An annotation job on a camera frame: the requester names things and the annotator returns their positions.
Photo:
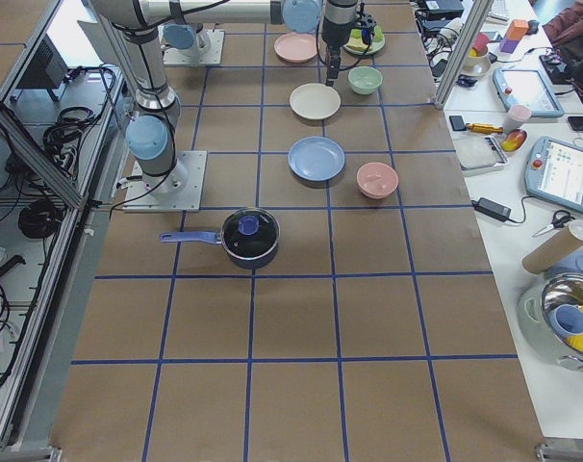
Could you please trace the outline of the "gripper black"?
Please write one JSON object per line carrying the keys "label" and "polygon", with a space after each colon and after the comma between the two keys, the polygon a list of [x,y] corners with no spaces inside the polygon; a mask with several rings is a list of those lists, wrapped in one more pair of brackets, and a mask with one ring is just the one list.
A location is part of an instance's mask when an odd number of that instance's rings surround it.
{"label": "gripper black", "polygon": [[340,47],[347,44],[353,29],[371,30],[374,18],[365,11],[363,1],[327,0],[324,5],[321,38],[327,45],[325,85],[333,87],[341,69]]}

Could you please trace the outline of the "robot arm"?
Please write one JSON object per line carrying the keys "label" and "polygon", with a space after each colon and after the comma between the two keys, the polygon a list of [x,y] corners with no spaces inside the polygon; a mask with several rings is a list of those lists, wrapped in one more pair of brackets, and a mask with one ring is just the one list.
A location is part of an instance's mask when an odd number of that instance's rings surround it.
{"label": "robot arm", "polygon": [[168,45],[187,56],[201,56],[210,46],[202,34],[205,22],[284,24],[299,34],[314,33],[325,44],[325,85],[332,87],[341,66],[341,49],[354,29],[362,32],[366,47],[372,45],[377,22],[365,12],[362,1],[171,1],[162,19]]}
{"label": "robot arm", "polygon": [[141,168],[145,189],[157,198],[186,186],[192,170],[178,160],[175,128],[180,101],[169,85],[160,28],[203,23],[284,24],[311,32],[321,17],[318,1],[93,1],[119,66],[134,84],[139,115],[125,138]]}

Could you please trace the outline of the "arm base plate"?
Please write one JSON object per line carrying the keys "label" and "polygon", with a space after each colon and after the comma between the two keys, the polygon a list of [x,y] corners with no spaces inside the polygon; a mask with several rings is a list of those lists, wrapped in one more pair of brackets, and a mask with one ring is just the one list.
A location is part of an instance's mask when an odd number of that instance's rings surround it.
{"label": "arm base plate", "polygon": [[221,63],[224,32],[170,25],[164,28],[163,52],[167,67],[195,67]]}
{"label": "arm base plate", "polygon": [[132,181],[126,189],[124,212],[163,213],[197,212],[203,192],[207,165],[206,151],[179,151],[177,165],[165,181],[155,191],[158,182],[146,176]]}

